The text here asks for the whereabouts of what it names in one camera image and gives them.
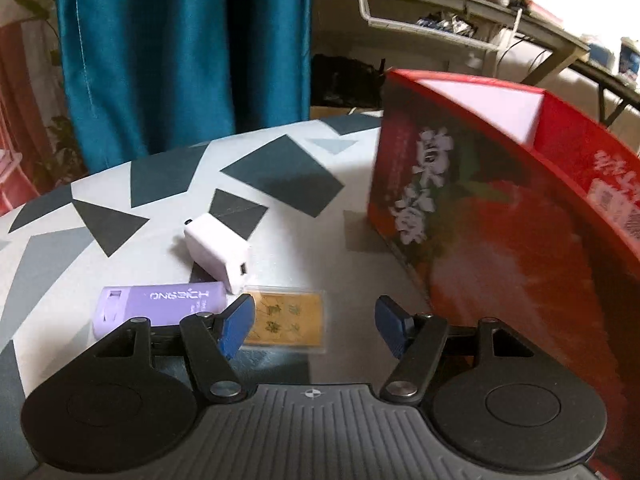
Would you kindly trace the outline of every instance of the purple power bank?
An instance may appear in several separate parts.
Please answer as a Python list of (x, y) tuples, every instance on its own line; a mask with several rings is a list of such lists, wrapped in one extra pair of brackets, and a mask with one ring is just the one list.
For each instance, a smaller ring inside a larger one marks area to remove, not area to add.
[(106, 336), (132, 317), (148, 317), (152, 326), (175, 325), (197, 312), (226, 309), (222, 282), (178, 285), (106, 286), (94, 314), (94, 334)]

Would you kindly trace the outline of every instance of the red packaging box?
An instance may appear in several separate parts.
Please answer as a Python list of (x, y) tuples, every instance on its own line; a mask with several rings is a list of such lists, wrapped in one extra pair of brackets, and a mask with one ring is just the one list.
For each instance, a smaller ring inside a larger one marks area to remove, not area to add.
[(451, 324), (498, 317), (592, 384), (640, 471), (640, 160), (543, 89), (388, 73), (369, 219)]

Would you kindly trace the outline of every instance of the ribbed gray surface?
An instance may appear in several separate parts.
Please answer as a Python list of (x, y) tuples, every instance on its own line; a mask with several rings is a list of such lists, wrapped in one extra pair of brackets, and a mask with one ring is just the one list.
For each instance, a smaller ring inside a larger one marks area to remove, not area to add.
[[(307, 396), (314, 388), (321, 395)], [(41, 466), (29, 480), (523, 480), (457, 457), (413, 408), (364, 384), (261, 385), (249, 400), (212, 406), (194, 432), (156, 462), (82, 475)], [(586, 468), (535, 480), (594, 480)]]

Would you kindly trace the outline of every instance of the geometric patterned tablecloth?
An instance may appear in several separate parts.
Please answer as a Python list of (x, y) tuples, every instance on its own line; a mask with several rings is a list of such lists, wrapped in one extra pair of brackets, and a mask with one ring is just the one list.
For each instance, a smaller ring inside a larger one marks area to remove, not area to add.
[(365, 221), (380, 120), (343, 116), (214, 140), (86, 177), (0, 218), (0, 478), (33, 466), (24, 396), (94, 342), (107, 285), (205, 279), (184, 221), (211, 211), (252, 245), (252, 285), (324, 291), (326, 351), (241, 351), (248, 381), (367, 382), (394, 360), (373, 306), (420, 293)]

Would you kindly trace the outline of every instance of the blue curtain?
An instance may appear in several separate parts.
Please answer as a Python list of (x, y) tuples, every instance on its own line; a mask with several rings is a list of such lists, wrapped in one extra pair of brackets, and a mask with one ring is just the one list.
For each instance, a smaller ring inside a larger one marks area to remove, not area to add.
[(94, 173), (308, 118), (310, 0), (57, 0), (65, 92)]

